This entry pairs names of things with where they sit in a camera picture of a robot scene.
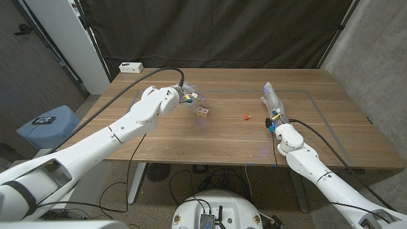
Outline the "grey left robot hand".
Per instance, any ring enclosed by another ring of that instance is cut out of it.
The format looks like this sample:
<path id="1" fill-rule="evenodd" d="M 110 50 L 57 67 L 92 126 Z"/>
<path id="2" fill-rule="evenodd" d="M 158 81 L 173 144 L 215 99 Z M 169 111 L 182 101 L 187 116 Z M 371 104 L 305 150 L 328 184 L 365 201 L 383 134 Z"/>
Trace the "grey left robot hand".
<path id="1" fill-rule="evenodd" d="M 179 93 L 179 103 L 185 104 L 193 112 L 197 112 L 200 101 L 204 100 L 204 95 L 198 88 L 189 83 L 184 83 L 181 87 L 179 85 L 174 85 L 173 87 Z"/>

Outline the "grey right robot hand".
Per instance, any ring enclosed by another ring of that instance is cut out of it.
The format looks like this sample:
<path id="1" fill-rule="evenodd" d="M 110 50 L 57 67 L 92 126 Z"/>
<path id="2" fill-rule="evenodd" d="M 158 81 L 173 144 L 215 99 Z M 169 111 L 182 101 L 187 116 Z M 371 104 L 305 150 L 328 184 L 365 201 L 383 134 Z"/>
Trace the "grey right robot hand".
<path id="1" fill-rule="evenodd" d="M 278 124 L 288 123 L 289 119 L 286 117 L 283 102 L 275 93 L 272 84 L 267 82 L 263 89 L 264 96 L 261 97 L 261 100 L 267 108 L 269 118 L 272 119 L 273 117 L 280 115 L 275 121 L 277 121 Z"/>

